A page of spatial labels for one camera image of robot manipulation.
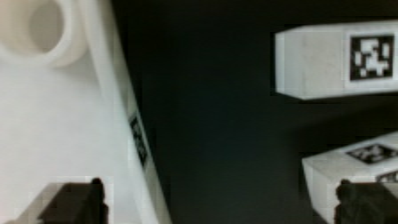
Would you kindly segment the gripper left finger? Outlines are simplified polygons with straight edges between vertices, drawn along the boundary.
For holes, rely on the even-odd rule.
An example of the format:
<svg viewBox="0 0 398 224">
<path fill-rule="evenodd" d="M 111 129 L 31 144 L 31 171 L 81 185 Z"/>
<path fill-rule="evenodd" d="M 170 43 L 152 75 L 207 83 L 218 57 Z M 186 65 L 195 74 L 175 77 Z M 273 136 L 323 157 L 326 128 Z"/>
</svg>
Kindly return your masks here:
<svg viewBox="0 0 398 224">
<path fill-rule="evenodd" d="M 108 224 L 104 186 L 99 178 L 88 183 L 65 183 L 37 217 L 40 224 Z"/>
</svg>

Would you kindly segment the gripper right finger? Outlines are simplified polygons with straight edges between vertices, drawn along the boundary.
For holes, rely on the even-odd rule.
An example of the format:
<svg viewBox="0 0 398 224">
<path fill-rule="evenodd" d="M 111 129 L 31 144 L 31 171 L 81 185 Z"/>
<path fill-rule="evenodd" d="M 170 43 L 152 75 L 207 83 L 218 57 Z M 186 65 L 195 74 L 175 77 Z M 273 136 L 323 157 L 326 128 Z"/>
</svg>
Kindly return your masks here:
<svg viewBox="0 0 398 224">
<path fill-rule="evenodd" d="M 398 183 L 342 179 L 335 196 L 333 224 L 398 224 Z"/>
</svg>

